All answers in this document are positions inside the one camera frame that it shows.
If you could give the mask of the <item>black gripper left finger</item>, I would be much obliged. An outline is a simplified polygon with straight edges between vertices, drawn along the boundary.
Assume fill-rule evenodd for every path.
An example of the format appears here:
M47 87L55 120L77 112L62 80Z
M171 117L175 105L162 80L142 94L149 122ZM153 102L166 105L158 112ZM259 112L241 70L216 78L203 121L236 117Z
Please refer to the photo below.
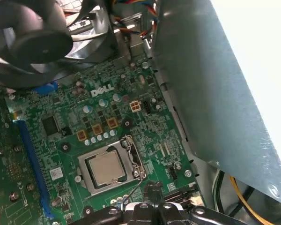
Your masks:
M152 225L155 208L159 203L159 182L148 182L142 192L141 202L132 202L120 209L104 213L104 225Z

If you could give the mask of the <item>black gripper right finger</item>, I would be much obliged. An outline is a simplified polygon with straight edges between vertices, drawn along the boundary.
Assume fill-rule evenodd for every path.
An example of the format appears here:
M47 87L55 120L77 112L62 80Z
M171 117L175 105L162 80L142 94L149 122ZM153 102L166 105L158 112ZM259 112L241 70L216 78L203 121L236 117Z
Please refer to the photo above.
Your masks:
M205 207L197 185L163 193L159 182L157 218L162 225L244 225L237 219Z

